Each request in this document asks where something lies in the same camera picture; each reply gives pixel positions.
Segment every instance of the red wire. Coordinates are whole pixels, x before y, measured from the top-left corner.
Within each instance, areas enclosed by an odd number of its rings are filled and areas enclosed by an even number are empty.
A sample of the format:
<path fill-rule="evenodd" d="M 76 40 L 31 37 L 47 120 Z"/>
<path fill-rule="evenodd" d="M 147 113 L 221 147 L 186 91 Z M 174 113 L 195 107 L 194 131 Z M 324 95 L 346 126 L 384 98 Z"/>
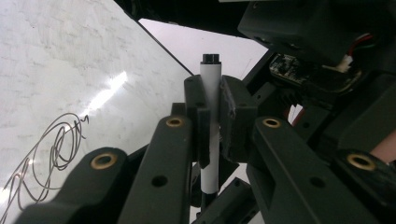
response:
<path fill-rule="evenodd" d="M 372 39 L 372 38 L 373 38 L 372 35 L 365 35 L 364 37 L 362 37 L 362 38 L 358 39 L 357 41 L 355 41 L 353 43 L 353 45 L 350 47 L 347 55 L 352 56 L 353 50 L 356 48 L 356 46 L 359 45 L 359 43 L 361 43 L 363 41 L 366 41 L 366 40 L 369 40 L 369 39 Z"/>

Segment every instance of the brass ring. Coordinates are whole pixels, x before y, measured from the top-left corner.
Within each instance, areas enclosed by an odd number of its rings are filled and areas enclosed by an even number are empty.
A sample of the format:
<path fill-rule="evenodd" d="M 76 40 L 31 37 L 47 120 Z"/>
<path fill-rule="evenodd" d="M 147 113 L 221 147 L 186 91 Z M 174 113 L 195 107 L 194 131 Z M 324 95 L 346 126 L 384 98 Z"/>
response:
<path fill-rule="evenodd" d="M 360 154 L 350 154 L 346 157 L 347 161 L 362 170 L 373 171 L 375 170 L 375 163 L 367 156 Z"/>
<path fill-rule="evenodd" d="M 114 155 L 113 153 L 106 152 L 102 153 L 100 155 L 97 155 L 93 160 L 91 161 L 91 167 L 95 170 L 104 170 L 116 163 L 117 161 L 117 155 Z"/>
<path fill-rule="evenodd" d="M 180 127 L 181 125 L 183 125 L 183 120 L 179 118 L 170 118 L 166 121 L 166 125 L 171 128 Z"/>
<path fill-rule="evenodd" d="M 264 124 L 267 127 L 270 128 L 279 128 L 280 127 L 280 122 L 277 119 L 265 119 L 262 121 L 262 124 Z"/>

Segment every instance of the black marker cap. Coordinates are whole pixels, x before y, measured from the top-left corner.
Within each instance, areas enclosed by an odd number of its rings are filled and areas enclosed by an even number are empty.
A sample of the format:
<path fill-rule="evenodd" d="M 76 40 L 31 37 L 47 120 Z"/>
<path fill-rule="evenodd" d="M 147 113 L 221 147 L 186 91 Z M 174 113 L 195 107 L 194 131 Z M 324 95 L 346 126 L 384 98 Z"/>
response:
<path fill-rule="evenodd" d="M 201 64 L 221 64 L 218 54 L 204 54 Z"/>

